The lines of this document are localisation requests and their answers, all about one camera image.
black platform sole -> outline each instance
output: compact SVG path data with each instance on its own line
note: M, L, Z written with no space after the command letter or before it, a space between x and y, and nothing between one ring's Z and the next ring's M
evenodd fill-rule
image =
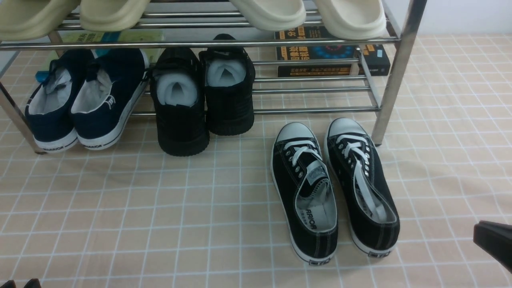
M170 140L162 133L158 133L158 144L160 148L171 156L187 157L197 155L208 147L210 143L210 134L208 131L199 138L188 142L176 142Z
M206 115L206 125L212 133L219 136L235 136L244 134L252 128L252 125L254 125L254 112L251 109L251 112L243 118L225 121L215 121Z

book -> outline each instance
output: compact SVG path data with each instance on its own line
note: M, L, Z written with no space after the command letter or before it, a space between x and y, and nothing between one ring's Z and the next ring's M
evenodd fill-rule
M279 31L275 33L276 39L336 39L329 34L324 26L300 26L298 28ZM319 60L319 59L344 59L353 58L357 46L338 45L338 46L309 46L309 47L278 47L277 59L282 61L290 60ZM368 69L372 76L386 76L389 74L391 63L388 55L382 45L366 45L363 50ZM278 66L278 77L297 77L297 76L335 76L349 75L350 64L303 64L280 65ZM359 74L364 75L360 67Z
M162 30L126 30L121 32L70 32L62 35L62 42L64 43L90 43L90 42L158 42L163 41L164 35ZM98 57L105 55L109 49L96 49L95 52ZM155 63L162 53L161 48L156 49L143 49L148 56L150 63ZM39 71L36 72L35 78L41 83L49 75L48 71L50 62L58 59L57 53L51 51L46 61L41 65Z

shoe rack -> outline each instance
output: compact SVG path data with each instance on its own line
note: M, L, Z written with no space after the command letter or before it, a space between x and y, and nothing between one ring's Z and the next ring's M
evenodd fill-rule
M171 3L171 2L226 2L227 0L152 0L153 3ZM390 9L384 3L388 37L382 37L371 40L343 40L343 39L294 39L294 40L232 40L232 41L214 41L205 40L200 42L140 42L140 43L63 43L58 31L82 30L79 23L61 24L56 31L51 32L48 37L51 43L29 43L29 44L1 44L0 51L22 51L22 50L55 50L61 55L64 50L68 49L105 49L105 48L168 48L176 46L185 46L190 48L206 48L206 47L282 47L282 46L330 46L330 45L353 45L364 46L366 44L394 44L396 47L395 57L392 63L388 83L382 97L378 94L375 83L370 75L368 65L362 55L361 49L356 49L353 58L349 59L330 59L330 60L298 60L287 61L286 65L308 64L339 64L349 63L352 66L351 75L343 76L325 76L325 77L290 77L290 78L259 78L256 83L300 83L300 82L320 82L320 81L342 81L342 80L363 80L364 86L345 86L339 88L299 88L299 89L255 89L254 94L297 94L297 93L345 93L345 92L361 92L367 91L371 100L370 106L357 107L318 107L318 108L300 108L300 109L259 109L255 110L256 114L301 114L301 113L346 113L346 112L374 112L377 115L375 126L372 132L372 139L376 146L382 144L391 112L395 104L398 90L405 74L407 63L411 55L413 44L416 39L418 28L425 10L427 0L410 0L409 8L406 14L403 29L400 29ZM311 17L319 16L318 11L308 10L308 20L304 25L315 26L321 25L321 20L311 20ZM208 21L197 21L189 23L173 22L176 19L189 18L208 19ZM71 13L67 20L78 20L78 13ZM145 13L141 21L133 27L133 29L204 29L204 28L244 28L251 25L244 20L238 11L221 11L221 12L156 12ZM277 66L282 61L255 61L257 66ZM358 75L359 66L364 70L364 75ZM34 138L27 121L17 106L17 104L9 95L2 83L0 83L0 107L2 107L7 115L11 118L16 127L20 130L24 138L34 149L37 154L44 154L34 142ZM133 117L154 116L154 112L134 112Z

slipper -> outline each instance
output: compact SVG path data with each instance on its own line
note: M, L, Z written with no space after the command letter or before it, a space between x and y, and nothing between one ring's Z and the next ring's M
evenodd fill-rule
M151 0L82 0L80 24L89 31L116 32L139 22Z
M80 0L3 0L0 40L24 41L44 37L76 9Z
M386 30L381 0L314 0L325 28L343 39L371 39Z
M296 28L306 20L302 0L229 0L260 30L282 31Z

floor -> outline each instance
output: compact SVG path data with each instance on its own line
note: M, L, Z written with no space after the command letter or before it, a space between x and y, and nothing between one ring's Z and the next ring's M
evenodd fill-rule
M275 58L274 49L249 53ZM2 77L19 105L46 55L22 52ZM386 80L376 82L382 91ZM37 156L0 110L0 280L40 278L44 288L511 286L472 242L479 220L512 223L511 82L512 35L420 37L379 148L401 217L398 248L381 260L360 253L340 191L337 255L320 268L291 248L269 152L285 123L304 122L323 139L339 115L258 116L248 133L213 137L190 158L161 152L154 121L139 118L111 149ZM370 103L358 93L254 101ZM140 105L147 110L151 100ZM374 114L345 116L372 130Z

